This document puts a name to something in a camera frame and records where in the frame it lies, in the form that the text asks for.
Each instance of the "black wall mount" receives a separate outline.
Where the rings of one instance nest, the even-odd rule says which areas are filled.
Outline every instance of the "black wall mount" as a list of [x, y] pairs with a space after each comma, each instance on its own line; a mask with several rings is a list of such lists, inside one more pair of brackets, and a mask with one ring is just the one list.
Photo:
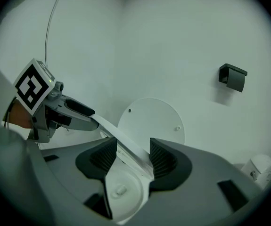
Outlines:
[[219, 82], [239, 92], [243, 91], [245, 76], [247, 76], [247, 71], [230, 64], [224, 64], [219, 69]]

